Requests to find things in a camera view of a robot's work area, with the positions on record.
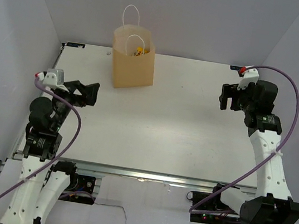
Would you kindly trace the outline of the small yellow snack bar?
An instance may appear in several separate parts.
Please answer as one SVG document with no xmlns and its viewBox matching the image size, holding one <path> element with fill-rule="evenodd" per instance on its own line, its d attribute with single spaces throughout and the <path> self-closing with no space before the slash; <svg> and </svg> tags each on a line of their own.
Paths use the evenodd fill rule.
<svg viewBox="0 0 299 224">
<path fill-rule="evenodd" d="M 142 47 L 137 47 L 136 50 L 131 55 L 138 57 L 138 56 L 142 56 L 144 54 L 147 54 L 149 52 L 150 52 L 149 50 L 145 50 Z"/>
</svg>

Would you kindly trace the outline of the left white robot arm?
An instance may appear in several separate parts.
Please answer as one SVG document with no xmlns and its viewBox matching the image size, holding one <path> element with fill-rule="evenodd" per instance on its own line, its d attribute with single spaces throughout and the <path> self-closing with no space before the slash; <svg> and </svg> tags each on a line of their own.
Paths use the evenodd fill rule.
<svg viewBox="0 0 299 224">
<path fill-rule="evenodd" d="M 63 85 L 51 91 L 52 98 L 39 96 L 30 103 L 19 185 L 0 224 L 45 224 L 62 192 L 78 183 L 76 165 L 57 161 L 62 156 L 59 130 L 76 107 L 95 105 L 100 84 L 76 80 Z"/>
</svg>

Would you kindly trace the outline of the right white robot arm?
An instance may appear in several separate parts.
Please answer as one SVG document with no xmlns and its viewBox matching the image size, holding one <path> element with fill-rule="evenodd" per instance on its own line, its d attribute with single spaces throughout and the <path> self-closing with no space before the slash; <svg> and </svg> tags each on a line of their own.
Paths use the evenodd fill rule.
<svg viewBox="0 0 299 224">
<path fill-rule="evenodd" d="M 282 153 L 277 149 L 283 138 L 278 116 L 272 112 L 277 85 L 258 81 L 246 88 L 223 84 L 220 109 L 244 112 L 257 175 L 256 194 L 248 197 L 236 186 L 218 184 L 210 197 L 211 207 L 222 212 L 229 208 L 241 224 L 294 224 L 299 219 L 299 202 L 292 199 L 283 170 Z"/>
</svg>

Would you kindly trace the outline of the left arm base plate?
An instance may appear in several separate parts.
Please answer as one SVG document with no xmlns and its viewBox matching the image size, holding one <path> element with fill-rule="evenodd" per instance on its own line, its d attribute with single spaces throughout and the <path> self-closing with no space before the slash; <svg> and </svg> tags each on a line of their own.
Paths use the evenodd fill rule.
<svg viewBox="0 0 299 224">
<path fill-rule="evenodd" d="M 85 191 L 90 194 L 93 193 L 96 178 L 90 177 L 90 176 L 83 176 L 79 175 L 78 173 L 75 173 L 70 178 L 71 182 L 68 185 L 68 187 L 65 189 L 66 191 Z"/>
</svg>

